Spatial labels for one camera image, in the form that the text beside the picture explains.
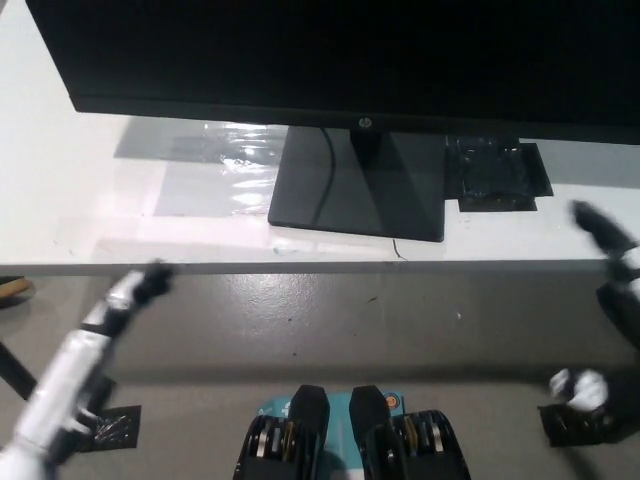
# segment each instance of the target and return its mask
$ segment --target black cable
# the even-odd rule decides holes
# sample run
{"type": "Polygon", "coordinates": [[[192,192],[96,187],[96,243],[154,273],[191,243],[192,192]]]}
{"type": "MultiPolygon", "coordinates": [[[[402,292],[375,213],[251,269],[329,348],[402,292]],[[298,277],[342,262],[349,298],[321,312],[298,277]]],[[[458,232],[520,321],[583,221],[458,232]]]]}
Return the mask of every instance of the black cable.
{"type": "Polygon", "coordinates": [[[333,186],[333,179],[336,176],[336,152],[333,148],[333,142],[331,141],[331,137],[327,132],[326,128],[320,128],[322,135],[324,135],[325,140],[327,141],[327,146],[329,147],[329,155],[331,160],[331,171],[329,172],[329,179],[327,180],[327,184],[324,187],[324,192],[322,192],[322,196],[320,197],[320,201],[318,202],[318,206],[316,207],[316,211],[313,214],[313,220],[311,220],[312,225],[316,225],[318,220],[320,219],[320,214],[322,213],[322,209],[324,208],[324,204],[327,203],[327,197],[329,196],[329,192],[331,191],[331,187],[333,186]]]}

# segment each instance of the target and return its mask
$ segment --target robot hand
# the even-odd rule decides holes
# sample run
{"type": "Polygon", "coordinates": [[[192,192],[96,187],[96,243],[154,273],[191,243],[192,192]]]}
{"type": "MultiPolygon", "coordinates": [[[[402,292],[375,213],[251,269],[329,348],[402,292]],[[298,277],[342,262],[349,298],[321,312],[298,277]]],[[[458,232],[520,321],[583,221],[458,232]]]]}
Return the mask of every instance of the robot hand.
{"type": "Polygon", "coordinates": [[[104,370],[116,341],[143,307],[170,290],[172,277],[161,263],[129,272],[67,335],[0,454],[0,480],[55,478],[93,434],[111,393],[104,370]]]}
{"type": "MultiPolygon", "coordinates": [[[[606,255],[608,281],[598,289],[603,311],[640,351],[640,249],[621,227],[586,202],[572,205],[576,224],[606,255]]],[[[541,409],[547,435],[557,446],[616,443],[640,430],[640,372],[564,369],[549,382],[564,403],[541,409]]]]}

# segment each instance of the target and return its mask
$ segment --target gray floor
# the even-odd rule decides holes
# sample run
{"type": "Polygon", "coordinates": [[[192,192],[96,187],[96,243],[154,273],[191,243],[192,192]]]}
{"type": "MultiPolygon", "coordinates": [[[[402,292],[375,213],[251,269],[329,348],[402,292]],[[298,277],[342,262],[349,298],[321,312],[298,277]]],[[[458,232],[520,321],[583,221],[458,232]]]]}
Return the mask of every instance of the gray floor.
{"type": "MultiPolygon", "coordinates": [[[[0,311],[3,341],[39,374],[106,278],[36,279],[0,311]]],[[[183,277],[118,350],[113,405],[141,404],[139,448],[78,456],[64,478],[230,478],[249,422],[300,382],[376,382],[440,408],[474,479],[637,478],[640,439],[553,451],[536,407],[568,364],[627,365],[593,273],[183,277]]],[[[22,402],[0,388],[0,442],[22,402]]]]}

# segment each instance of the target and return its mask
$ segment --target black monitor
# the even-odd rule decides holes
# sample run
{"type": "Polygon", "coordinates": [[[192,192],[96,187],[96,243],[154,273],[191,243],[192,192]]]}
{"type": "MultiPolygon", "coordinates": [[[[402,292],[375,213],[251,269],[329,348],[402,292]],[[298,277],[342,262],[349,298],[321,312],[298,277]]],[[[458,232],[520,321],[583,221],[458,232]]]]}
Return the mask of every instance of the black monitor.
{"type": "Polygon", "coordinates": [[[438,241],[447,138],[640,143],[633,0],[27,3],[80,112],[292,126],[274,225],[438,241]]]}

